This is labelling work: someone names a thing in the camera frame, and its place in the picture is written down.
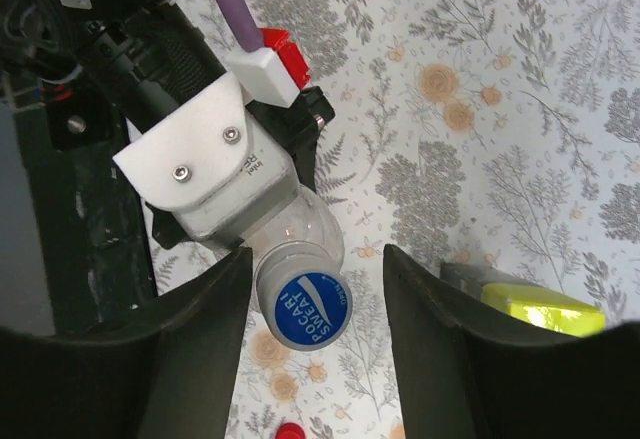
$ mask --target screw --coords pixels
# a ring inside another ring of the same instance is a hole
[[[227,127],[222,133],[222,137],[227,144],[235,144],[240,140],[240,131],[237,127]]]
[[[324,118],[320,114],[316,114],[313,117],[318,123],[318,130],[321,131],[322,129],[324,129],[324,126],[327,125],[327,123],[324,121]]]
[[[191,179],[191,171],[187,166],[178,166],[173,170],[173,178],[178,182],[187,182]]]
[[[87,123],[80,116],[71,116],[67,120],[67,129],[71,134],[82,134],[87,130]]]
[[[109,47],[108,44],[102,44],[100,46],[100,52],[102,53],[102,55],[104,57],[111,57],[111,54],[113,53],[113,50]]]

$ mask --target red bottle cap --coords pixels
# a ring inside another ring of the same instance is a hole
[[[307,436],[299,425],[288,422],[280,426],[275,439],[305,439],[305,437]]]

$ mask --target water bottle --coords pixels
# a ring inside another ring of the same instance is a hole
[[[346,329],[352,296],[340,268],[342,232],[314,192],[300,192],[245,240],[253,249],[260,311],[272,334],[300,351],[321,349]]]

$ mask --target floral wallpaper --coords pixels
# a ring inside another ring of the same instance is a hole
[[[212,0],[176,0],[224,61]],[[227,438],[405,437],[382,295],[394,242],[437,272],[488,264],[640,317],[640,0],[248,0],[291,32],[337,111],[319,192],[345,234],[354,317],[316,353],[252,306]],[[167,291],[214,259],[155,248]]]

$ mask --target yellow sponge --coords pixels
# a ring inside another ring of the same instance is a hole
[[[482,302],[534,326],[572,336],[595,334],[606,325],[598,308],[544,287],[487,284]]]

